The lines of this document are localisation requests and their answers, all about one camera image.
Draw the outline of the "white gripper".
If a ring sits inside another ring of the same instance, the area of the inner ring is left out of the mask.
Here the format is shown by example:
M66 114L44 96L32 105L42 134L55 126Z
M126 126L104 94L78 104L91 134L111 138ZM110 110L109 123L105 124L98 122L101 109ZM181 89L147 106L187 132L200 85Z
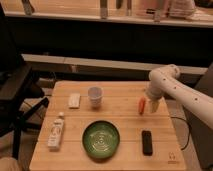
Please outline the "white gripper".
M150 83L146 89L146 94L149 97L150 101L150 112L154 113L157 111L160 102L158 101L164 95L164 92L155 86L154 84Z

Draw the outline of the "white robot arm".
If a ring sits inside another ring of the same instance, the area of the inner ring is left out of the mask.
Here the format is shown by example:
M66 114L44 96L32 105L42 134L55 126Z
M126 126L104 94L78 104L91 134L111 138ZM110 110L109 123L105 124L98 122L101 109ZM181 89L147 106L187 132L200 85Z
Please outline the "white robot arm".
M148 98L157 102L168 94L213 130L213 98L179 82L179 76L180 69L174 64L150 71Z

